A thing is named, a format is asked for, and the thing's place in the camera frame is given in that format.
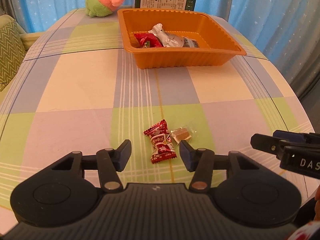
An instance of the chevron pattern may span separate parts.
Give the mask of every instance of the chevron pattern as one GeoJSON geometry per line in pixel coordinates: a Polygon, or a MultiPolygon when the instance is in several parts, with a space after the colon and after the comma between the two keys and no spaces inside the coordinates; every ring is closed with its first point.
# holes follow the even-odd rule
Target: chevron pattern
{"type": "Polygon", "coordinates": [[[14,78],[25,54],[16,22],[0,28],[0,91],[14,78]]]}

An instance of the ribbed gray surface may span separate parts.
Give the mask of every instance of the ribbed gray surface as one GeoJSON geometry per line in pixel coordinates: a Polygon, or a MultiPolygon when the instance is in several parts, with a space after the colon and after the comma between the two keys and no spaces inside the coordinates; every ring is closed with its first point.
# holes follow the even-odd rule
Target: ribbed gray surface
{"type": "Polygon", "coordinates": [[[256,229],[222,216],[208,196],[184,184],[128,184],[105,195],[99,207],[77,223],[35,228],[20,223],[4,240],[284,240],[295,227],[256,229]]]}

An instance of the table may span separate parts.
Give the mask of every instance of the table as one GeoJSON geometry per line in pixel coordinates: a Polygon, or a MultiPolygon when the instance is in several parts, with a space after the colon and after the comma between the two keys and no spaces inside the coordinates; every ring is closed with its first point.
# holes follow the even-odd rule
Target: table
{"type": "MultiPolygon", "coordinates": [[[[117,14],[86,16],[76,9],[28,51],[0,106],[0,232],[15,223],[14,187],[67,153],[95,154],[132,142],[119,174],[127,182],[189,184],[179,157],[153,165],[143,131],[165,118],[169,129],[192,125],[194,148],[238,150],[293,182],[306,200],[319,181],[283,171],[273,156],[253,150],[254,133],[312,132],[290,86],[266,57],[225,20],[213,17],[245,48],[223,66],[140,70],[122,48],[117,14]]],[[[98,186],[97,173],[86,179],[98,186]]],[[[215,171],[212,186],[225,179],[215,171]]]]}

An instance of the metal screw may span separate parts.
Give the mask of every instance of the metal screw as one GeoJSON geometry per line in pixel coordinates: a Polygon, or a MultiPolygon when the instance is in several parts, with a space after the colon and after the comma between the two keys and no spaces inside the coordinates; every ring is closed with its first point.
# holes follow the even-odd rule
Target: metal screw
{"type": "Polygon", "coordinates": [[[109,181],[104,184],[104,187],[109,190],[114,190],[120,187],[120,184],[116,181],[109,181]]]}
{"type": "Polygon", "coordinates": [[[198,190],[205,189],[208,185],[203,181],[196,181],[192,184],[192,187],[198,190]]]}

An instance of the plastic tray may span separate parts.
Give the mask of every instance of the plastic tray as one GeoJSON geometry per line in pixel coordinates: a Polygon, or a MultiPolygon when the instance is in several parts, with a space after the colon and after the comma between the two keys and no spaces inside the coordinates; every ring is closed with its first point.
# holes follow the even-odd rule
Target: plastic tray
{"type": "Polygon", "coordinates": [[[238,42],[204,13],[164,9],[121,9],[119,25],[124,49],[133,53],[138,68],[218,66],[235,55],[246,55],[238,42]],[[168,33],[195,39],[199,48],[139,48],[135,33],[158,23],[168,33]]]}

